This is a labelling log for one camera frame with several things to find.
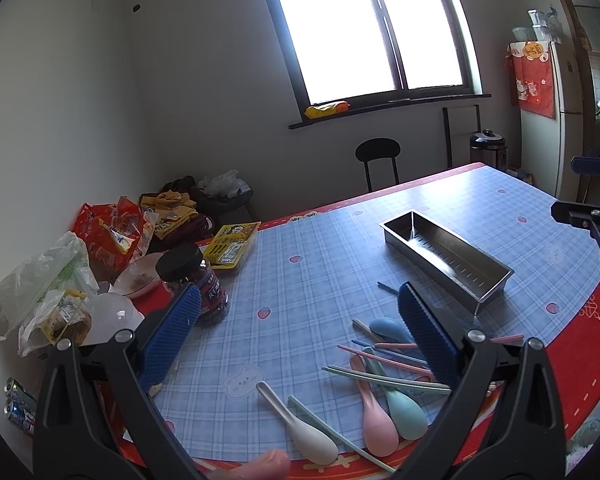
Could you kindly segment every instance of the blue plaid tablecloth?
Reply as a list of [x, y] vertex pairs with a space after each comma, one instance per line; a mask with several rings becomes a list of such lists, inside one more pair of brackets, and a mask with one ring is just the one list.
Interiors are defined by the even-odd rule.
[[[191, 456], [244, 462], [278, 447], [298, 459], [282, 421], [254, 389], [264, 379], [285, 402], [296, 396], [363, 447], [355, 383], [320, 368], [348, 367], [350, 354], [336, 345], [364, 339], [353, 318], [367, 324], [381, 316], [399, 319], [395, 296], [376, 282], [398, 288], [410, 280], [430, 303], [491, 336], [524, 333], [548, 344], [600, 281], [595, 241], [586, 231], [557, 224], [550, 215], [554, 200], [483, 167], [260, 231], [240, 271], [221, 276], [228, 317], [216, 327], [192, 330], [156, 406]], [[410, 209], [514, 269], [504, 293], [477, 319], [385, 244], [378, 224]], [[445, 401], [431, 394], [414, 399], [429, 422]]]

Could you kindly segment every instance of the cloth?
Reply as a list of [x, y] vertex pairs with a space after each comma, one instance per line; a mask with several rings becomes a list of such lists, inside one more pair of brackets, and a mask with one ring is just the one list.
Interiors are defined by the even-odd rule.
[[155, 235], [160, 240], [198, 215], [196, 203], [189, 198], [189, 193], [167, 191], [158, 196], [143, 196], [140, 205], [160, 215], [155, 226]]
[[512, 43], [509, 59], [520, 109], [554, 119], [554, 69], [549, 43]]

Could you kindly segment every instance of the white bowl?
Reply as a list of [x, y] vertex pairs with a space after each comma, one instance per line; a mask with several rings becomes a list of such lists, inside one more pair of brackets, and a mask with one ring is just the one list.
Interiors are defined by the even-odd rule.
[[120, 273], [109, 291], [132, 300], [153, 290], [160, 284], [155, 264], [161, 256], [162, 253], [151, 253], [138, 258]]

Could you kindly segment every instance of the window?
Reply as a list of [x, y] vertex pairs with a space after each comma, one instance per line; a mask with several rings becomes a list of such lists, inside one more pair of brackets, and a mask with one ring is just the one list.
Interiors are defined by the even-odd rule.
[[450, 0], [267, 0], [298, 107], [471, 94]]

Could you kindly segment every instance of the black chair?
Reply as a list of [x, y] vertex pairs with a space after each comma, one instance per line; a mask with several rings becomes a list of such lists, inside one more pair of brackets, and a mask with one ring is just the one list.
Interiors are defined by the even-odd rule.
[[400, 155], [400, 144], [393, 139], [369, 139], [356, 148], [357, 160], [365, 163], [366, 186], [369, 188], [369, 193], [371, 193], [372, 189], [368, 162], [370, 160], [376, 160], [377, 158], [390, 158], [391, 163], [394, 165], [394, 177], [397, 186], [400, 184], [398, 168], [395, 166], [395, 157], [398, 155]]

